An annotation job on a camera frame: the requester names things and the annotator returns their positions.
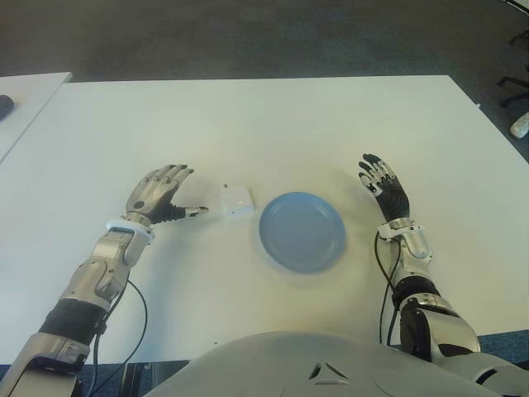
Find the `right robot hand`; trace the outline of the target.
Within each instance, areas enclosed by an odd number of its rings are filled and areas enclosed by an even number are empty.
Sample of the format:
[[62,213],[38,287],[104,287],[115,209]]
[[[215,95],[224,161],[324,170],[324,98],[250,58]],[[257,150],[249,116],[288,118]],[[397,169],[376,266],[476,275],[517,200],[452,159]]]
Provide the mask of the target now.
[[363,154],[359,162],[360,182],[370,192],[386,222],[410,216],[410,204],[397,175],[384,160],[373,154]]

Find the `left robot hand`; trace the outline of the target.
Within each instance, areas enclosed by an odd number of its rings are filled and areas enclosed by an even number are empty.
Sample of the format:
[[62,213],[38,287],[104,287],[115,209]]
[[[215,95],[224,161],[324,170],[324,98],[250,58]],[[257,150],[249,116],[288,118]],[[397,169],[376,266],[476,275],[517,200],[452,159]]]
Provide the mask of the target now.
[[194,172],[187,165],[166,165],[145,175],[126,202],[125,219],[144,226],[200,217],[203,206],[179,207],[172,200],[183,182]]

